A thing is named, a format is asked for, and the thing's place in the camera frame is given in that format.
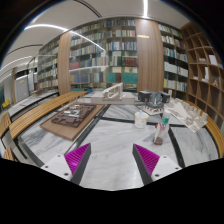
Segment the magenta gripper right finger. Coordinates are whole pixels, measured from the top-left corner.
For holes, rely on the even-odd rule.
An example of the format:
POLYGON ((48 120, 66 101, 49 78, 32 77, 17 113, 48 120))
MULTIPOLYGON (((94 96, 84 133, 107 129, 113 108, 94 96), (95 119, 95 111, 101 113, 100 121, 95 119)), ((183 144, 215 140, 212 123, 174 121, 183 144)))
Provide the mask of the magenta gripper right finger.
POLYGON ((167 155, 159 156, 137 144, 133 145, 132 154, 144 185, 181 170, 181 167, 167 155))

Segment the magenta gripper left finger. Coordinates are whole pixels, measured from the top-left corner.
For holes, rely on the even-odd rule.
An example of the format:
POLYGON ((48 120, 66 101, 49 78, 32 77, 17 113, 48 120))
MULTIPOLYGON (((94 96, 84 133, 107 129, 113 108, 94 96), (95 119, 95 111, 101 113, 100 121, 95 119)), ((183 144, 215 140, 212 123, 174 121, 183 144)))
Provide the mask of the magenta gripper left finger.
POLYGON ((66 155, 57 154, 42 169, 79 185, 91 155, 91 144, 85 144, 66 155))

